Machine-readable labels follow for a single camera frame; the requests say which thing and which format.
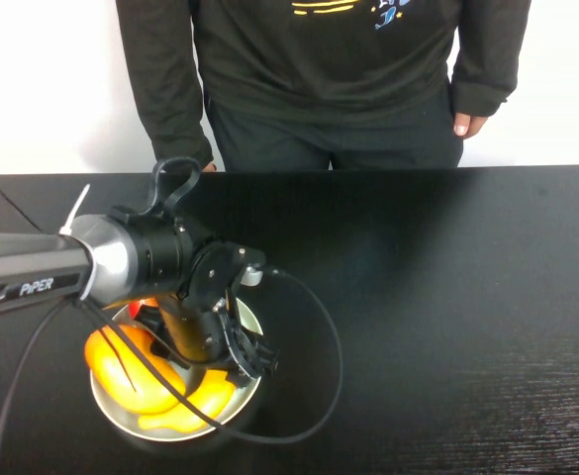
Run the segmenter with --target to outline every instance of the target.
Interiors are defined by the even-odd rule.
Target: robotic arm
[[[164,172],[181,165],[192,167],[187,181],[165,196]],[[0,313],[71,295],[100,308],[153,298],[160,318],[142,323],[180,359],[235,378],[272,372],[276,353],[241,325],[235,298],[240,285],[260,282],[265,256],[181,212],[198,175],[193,160],[166,160],[153,171],[146,210],[78,216],[66,236],[0,235]]]

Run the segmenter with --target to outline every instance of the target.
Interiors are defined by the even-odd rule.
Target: sweatshirt sleeve
[[[456,112],[491,117],[518,86],[531,0],[464,0],[452,76]]]
[[[155,158],[212,161],[193,55],[188,0],[117,0],[122,44],[140,120]]]

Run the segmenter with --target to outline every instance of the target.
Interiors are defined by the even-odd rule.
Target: white wall
[[[0,173],[153,163],[114,1],[0,0]],[[467,142],[463,166],[569,163],[579,163],[579,0],[533,0],[519,89]]]

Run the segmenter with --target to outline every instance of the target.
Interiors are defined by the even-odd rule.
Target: printed graphic on sweatshirt
[[[299,16],[327,15],[342,13],[354,8],[363,8],[368,5],[372,14],[377,16],[375,30],[404,16],[403,7],[412,0],[331,0],[326,2],[293,2],[294,13]]]

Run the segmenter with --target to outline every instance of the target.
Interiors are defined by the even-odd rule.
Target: white bowl
[[[262,334],[260,323],[258,322],[258,319],[255,317],[253,312],[241,300],[238,300],[238,304],[242,325],[251,332]],[[124,307],[120,312],[118,312],[113,320],[118,323],[124,322],[125,324],[129,324],[132,320],[129,315],[128,307]],[[187,370],[174,362],[170,362],[170,364],[175,369],[175,371],[179,373],[186,384],[188,384],[193,379],[199,378],[203,374],[203,369],[191,368]],[[89,378],[91,380],[91,390],[93,392],[93,397],[102,413],[114,426],[129,435],[153,442],[180,442],[184,440],[199,438],[212,432],[213,430],[216,430],[214,427],[209,425],[205,425],[204,427],[189,433],[184,433],[169,428],[142,429],[138,424],[139,416],[125,410],[118,403],[116,403],[104,390],[102,385],[97,381],[92,371],[89,374]],[[231,421],[251,400],[259,385],[260,378],[250,380],[249,383],[243,388],[237,388],[234,396],[232,397],[232,400],[219,413],[215,420],[221,424],[227,424],[229,421]]]

